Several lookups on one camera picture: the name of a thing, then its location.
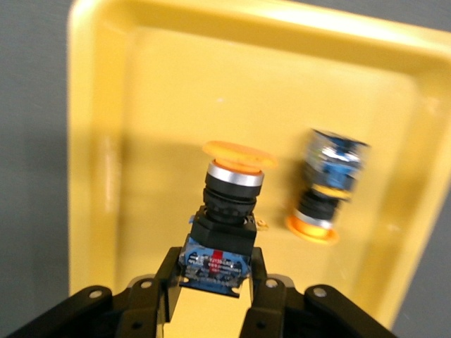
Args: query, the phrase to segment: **gray background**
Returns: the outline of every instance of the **gray background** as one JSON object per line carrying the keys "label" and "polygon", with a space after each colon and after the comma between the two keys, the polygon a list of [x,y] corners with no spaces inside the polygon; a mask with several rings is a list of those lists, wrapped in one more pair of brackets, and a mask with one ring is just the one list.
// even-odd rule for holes
{"label": "gray background", "polygon": [[[451,31],[450,0],[303,1]],[[0,336],[68,294],[70,0],[0,0]],[[394,332],[451,337],[451,194]]]}

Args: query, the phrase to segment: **red stripe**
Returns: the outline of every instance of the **red stripe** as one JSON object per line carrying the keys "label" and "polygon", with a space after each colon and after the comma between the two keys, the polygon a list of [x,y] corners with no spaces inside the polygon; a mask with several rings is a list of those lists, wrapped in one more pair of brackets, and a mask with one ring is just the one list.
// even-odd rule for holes
{"label": "red stripe", "polygon": [[211,260],[209,264],[210,273],[218,273],[221,266],[221,261],[223,259],[223,252],[220,250],[214,250],[213,255],[211,255]]}

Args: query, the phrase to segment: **silver metal ring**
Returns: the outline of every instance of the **silver metal ring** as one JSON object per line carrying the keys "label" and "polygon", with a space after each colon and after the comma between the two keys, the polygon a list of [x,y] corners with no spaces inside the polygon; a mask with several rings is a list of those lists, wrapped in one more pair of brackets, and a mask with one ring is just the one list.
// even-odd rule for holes
{"label": "silver metal ring", "polygon": [[262,172],[258,175],[234,173],[233,171],[218,167],[213,162],[209,164],[208,174],[223,182],[241,185],[243,187],[260,187],[264,177]]}
{"label": "silver metal ring", "polygon": [[318,218],[313,218],[307,215],[304,215],[299,210],[295,209],[295,212],[293,213],[297,218],[299,218],[302,222],[305,222],[310,225],[315,225],[317,227],[322,227],[323,229],[330,230],[332,229],[332,222],[329,220],[320,220]]}

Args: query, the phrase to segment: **plastic tray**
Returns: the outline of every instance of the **plastic tray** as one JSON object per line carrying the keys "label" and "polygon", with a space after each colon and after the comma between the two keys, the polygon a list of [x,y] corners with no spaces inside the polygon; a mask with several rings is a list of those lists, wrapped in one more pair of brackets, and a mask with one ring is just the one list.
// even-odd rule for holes
{"label": "plastic tray", "polygon": [[[393,323],[450,179],[450,34],[288,1],[84,0],[69,41],[71,292],[156,272],[220,139],[279,157],[255,211],[268,271]],[[371,145],[335,246],[284,224],[311,128]],[[248,293],[183,290],[166,336],[237,337]]]}

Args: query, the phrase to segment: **screw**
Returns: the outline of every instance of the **screw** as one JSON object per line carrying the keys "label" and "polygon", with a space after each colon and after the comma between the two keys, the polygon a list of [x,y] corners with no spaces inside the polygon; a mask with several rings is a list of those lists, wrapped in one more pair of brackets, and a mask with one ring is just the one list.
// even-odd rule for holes
{"label": "screw", "polygon": [[150,280],[146,280],[141,283],[141,288],[148,289],[152,286],[152,282]]}
{"label": "screw", "polygon": [[266,280],[265,285],[266,285],[267,287],[270,287],[270,288],[273,289],[273,288],[275,288],[275,287],[278,286],[278,283],[277,283],[277,280],[271,280],[271,279],[269,279],[269,280]]}
{"label": "screw", "polygon": [[99,298],[99,297],[101,296],[101,294],[102,294],[102,292],[101,292],[100,290],[94,290],[93,292],[91,292],[91,293],[89,294],[89,297],[90,297],[91,299]]}
{"label": "screw", "polygon": [[327,292],[322,287],[315,287],[313,289],[313,293],[315,296],[320,297],[320,298],[327,296]]}
{"label": "screw", "polygon": [[268,223],[259,218],[257,220],[257,230],[268,230],[268,229],[269,229]]}

